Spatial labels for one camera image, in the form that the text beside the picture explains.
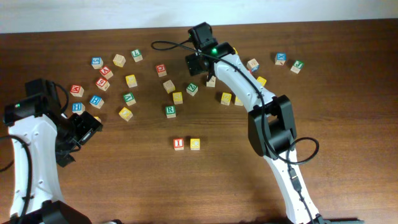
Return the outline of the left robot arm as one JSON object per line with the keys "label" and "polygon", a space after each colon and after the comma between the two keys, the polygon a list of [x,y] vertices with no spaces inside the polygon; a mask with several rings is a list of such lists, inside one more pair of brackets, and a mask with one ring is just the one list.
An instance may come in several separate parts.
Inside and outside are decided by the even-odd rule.
{"label": "left robot arm", "polygon": [[89,223],[64,201],[57,167],[74,161],[100,121],[84,111],[66,117],[60,85],[36,79],[25,84],[26,98],[7,105],[3,122],[14,149],[15,189],[9,223]]}

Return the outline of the yellow block upper left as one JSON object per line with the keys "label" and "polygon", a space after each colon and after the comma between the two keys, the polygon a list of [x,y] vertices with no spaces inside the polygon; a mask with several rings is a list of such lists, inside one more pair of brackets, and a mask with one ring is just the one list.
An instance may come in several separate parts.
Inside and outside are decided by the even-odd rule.
{"label": "yellow block upper left", "polygon": [[133,88],[137,86],[137,80],[135,75],[128,75],[126,76],[126,83],[129,88]]}

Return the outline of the yellow C block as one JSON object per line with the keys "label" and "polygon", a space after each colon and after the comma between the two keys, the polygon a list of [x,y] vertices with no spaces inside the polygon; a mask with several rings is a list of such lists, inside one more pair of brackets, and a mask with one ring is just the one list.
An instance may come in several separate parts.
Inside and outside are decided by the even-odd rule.
{"label": "yellow C block", "polygon": [[192,138],[190,140],[190,149],[193,151],[199,151],[200,150],[200,139]]}

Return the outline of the plain yellow-sided block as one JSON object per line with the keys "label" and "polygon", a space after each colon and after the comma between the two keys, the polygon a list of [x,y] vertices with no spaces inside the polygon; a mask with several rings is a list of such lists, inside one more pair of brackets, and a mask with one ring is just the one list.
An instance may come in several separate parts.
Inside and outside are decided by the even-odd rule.
{"label": "plain yellow-sided block", "polygon": [[126,63],[126,59],[123,55],[116,54],[113,58],[113,63],[115,66],[123,68]]}

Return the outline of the green V block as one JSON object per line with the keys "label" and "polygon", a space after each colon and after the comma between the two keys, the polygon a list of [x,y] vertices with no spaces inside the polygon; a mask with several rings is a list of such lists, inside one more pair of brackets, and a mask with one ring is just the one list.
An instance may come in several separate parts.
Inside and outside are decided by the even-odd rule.
{"label": "green V block", "polygon": [[136,99],[135,99],[134,95],[131,92],[124,94],[123,98],[124,98],[125,103],[128,106],[131,106],[131,105],[136,103]]}

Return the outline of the green R block lower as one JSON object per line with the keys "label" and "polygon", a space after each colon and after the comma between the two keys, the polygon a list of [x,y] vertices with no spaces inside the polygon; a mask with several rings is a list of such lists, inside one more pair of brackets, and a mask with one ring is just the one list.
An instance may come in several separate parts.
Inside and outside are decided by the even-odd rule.
{"label": "green R block lower", "polygon": [[176,109],[174,106],[166,106],[165,107],[165,114],[167,118],[175,118],[176,117]]}

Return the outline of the plain block blue side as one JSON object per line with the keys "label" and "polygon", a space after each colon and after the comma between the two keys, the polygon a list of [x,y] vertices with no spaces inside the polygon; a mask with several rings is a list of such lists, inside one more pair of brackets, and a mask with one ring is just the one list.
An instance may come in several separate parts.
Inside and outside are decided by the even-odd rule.
{"label": "plain block blue side", "polygon": [[246,64],[246,66],[247,66],[247,68],[248,68],[248,70],[250,71],[250,72],[255,72],[256,70],[258,70],[259,69],[259,63],[257,62],[257,60],[256,59],[251,59],[251,60],[249,60],[248,62],[247,62],[247,64]]}

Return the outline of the green J block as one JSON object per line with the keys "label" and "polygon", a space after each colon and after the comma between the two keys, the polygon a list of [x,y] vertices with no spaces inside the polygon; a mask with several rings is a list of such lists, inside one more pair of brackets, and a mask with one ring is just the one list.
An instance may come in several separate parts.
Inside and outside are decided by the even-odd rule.
{"label": "green J block", "polygon": [[303,63],[302,61],[296,60],[296,61],[293,63],[293,65],[292,65],[292,67],[291,67],[290,70],[291,70],[292,72],[298,74],[298,73],[301,71],[301,69],[303,68],[303,66],[304,66],[304,63]]}

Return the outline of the blue H block tilted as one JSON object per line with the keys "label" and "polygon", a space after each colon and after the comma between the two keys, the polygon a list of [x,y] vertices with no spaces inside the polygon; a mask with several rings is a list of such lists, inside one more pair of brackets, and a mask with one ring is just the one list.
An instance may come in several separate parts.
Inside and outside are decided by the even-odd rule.
{"label": "blue H block tilted", "polygon": [[104,100],[100,96],[93,95],[90,99],[90,104],[100,109],[104,105]]}

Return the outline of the blue S block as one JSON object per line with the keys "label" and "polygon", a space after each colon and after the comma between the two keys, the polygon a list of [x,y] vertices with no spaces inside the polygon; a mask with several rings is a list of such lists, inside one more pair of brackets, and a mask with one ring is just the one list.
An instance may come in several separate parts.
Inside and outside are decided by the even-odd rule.
{"label": "blue S block", "polygon": [[91,66],[96,70],[103,68],[102,58],[101,57],[92,57],[91,58]]}

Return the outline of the yellow S block tilted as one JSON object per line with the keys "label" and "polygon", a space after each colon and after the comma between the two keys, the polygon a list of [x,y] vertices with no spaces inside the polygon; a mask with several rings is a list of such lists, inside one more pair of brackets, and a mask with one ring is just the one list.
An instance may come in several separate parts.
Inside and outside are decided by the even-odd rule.
{"label": "yellow S block tilted", "polygon": [[221,101],[220,101],[220,103],[221,103],[222,105],[227,105],[227,106],[229,106],[229,105],[230,105],[230,102],[231,102],[231,97],[232,97],[232,94],[223,92],[223,93],[222,93],[222,96],[221,96]]}

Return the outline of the green L block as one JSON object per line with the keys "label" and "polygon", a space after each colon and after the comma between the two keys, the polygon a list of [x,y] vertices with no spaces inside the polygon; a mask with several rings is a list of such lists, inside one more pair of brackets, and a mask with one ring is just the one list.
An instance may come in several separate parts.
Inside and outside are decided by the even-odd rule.
{"label": "green L block", "polygon": [[131,52],[131,55],[132,55],[133,60],[134,60],[135,62],[140,62],[141,60],[143,60],[142,53],[141,53],[141,51],[140,51],[139,49],[133,50],[133,51]]}

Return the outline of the red I block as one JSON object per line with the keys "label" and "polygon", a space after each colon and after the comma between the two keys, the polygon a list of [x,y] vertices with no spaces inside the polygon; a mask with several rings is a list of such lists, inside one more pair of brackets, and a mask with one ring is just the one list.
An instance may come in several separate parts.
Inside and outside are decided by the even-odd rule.
{"label": "red I block", "polygon": [[174,139],[173,143],[176,151],[184,150],[184,140],[182,138]]}

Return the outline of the yellow E block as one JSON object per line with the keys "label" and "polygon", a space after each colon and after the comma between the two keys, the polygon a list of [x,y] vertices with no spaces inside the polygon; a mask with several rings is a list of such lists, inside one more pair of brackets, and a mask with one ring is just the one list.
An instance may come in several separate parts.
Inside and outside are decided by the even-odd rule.
{"label": "yellow E block", "polygon": [[242,106],[243,102],[236,96],[234,99],[234,104],[237,106]]}

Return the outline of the red 6 block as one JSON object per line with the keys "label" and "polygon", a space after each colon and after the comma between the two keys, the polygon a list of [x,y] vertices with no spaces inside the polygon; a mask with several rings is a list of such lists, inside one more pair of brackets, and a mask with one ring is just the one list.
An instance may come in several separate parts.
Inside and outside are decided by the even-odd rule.
{"label": "red 6 block", "polygon": [[97,79],[96,81],[96,86],[103,91],[106,91],[109,87],[109,81],[107,81],[107,79],[100,77],[99,79]]}

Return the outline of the yellow O block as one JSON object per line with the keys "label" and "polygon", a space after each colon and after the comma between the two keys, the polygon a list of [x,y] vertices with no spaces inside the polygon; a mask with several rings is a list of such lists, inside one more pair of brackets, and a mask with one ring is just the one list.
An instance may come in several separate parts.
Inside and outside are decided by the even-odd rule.
{"label": "yellow O block", "polygon": [[119,115],[125,121],[129,121],[133,117],[133,113],[129,109],[127,109],[126,107],[122,108],[122,110],[119,112]]}

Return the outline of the yellow block right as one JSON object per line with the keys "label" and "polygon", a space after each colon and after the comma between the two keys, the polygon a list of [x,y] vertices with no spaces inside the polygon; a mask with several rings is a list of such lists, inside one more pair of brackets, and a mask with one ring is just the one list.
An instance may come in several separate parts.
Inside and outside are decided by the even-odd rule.
{"label": "yellow block right", "polygon": [[258,81],[262,86],[265,86],[265,84],[266,84],[266,82],[267,82],[267,80],[266,80],[265,78],[263,78],[263,77],[258,77],[258,78],[257,78],[257,81]]}

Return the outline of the blue X block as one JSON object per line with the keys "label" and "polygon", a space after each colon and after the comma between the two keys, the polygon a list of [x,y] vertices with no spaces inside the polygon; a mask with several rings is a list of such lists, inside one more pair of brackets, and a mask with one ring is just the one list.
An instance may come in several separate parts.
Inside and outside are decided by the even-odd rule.
{"label": "blue X block", "polygon": [[277,52],[275,55],[275,64],[276,65],[284,65],[284,63],[287,60],[286,53],[283,52]]}

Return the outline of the green Z block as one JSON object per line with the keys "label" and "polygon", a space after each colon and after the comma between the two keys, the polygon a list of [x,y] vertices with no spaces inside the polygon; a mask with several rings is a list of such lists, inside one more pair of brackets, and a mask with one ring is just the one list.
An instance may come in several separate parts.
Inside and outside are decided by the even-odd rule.
{"label": "green Z block", "polygon": [[189,95],[195,96],[196,93],[197,93],[197,91],[198,91],[198,86],[195,85],[194,83],[190,83],[190,84],[187,86],[186,91],[187,91],[187,93],[188,93]]}

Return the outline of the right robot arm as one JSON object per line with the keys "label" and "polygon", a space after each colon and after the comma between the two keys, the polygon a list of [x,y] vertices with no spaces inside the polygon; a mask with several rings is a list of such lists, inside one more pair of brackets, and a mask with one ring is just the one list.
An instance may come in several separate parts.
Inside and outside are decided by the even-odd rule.
{"label": "right robot arm", "polygon": [[290,100],[266,90],[242,64],[229,43],[218,43],[209,24],[188,30],[193,54],[185,58],[191,75],[208,72],[242,101],[248,112],[248,138],[256,154],[269,164],[292,223],[325,223],[313,204],[297,160],[295,120]]}

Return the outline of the red Q block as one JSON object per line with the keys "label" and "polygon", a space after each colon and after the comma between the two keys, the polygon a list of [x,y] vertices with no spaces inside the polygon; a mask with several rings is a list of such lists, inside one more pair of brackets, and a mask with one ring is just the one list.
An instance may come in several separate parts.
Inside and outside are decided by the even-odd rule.
{"label": "red Q block", "polygon": [[164,77],[167,74],[166,67],[164,64],[156,65],[157,74],[159,77]]}

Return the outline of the red M block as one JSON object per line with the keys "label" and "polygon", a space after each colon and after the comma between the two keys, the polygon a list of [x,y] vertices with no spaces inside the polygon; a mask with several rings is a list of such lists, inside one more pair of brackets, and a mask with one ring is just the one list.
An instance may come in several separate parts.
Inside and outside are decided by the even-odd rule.
{"label": "red M block", "polygon": [[84,94],[84,89],[81,85],[72,85],[70,93],[75,97],[82,97]]}

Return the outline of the red A block left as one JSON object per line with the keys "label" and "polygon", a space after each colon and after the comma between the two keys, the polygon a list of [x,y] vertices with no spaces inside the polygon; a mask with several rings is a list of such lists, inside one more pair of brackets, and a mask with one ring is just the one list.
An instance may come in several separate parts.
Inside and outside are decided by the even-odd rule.
{"label": "red A block left", "polygon": [[104,66],[99,70],[100,74],[107,80],[109,80],[113,76],[113,72],[107,66]]}

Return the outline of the plain wood block centre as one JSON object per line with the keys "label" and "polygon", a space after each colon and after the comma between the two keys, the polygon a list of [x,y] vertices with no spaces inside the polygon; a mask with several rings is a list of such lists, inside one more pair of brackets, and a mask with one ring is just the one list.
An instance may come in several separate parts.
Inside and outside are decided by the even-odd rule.
{"label": "plain wood block centre", "polygon": [[171,80],[167,80],[166,82],[164,82],[163,86],[168,94],[175,91],[175,85]]}

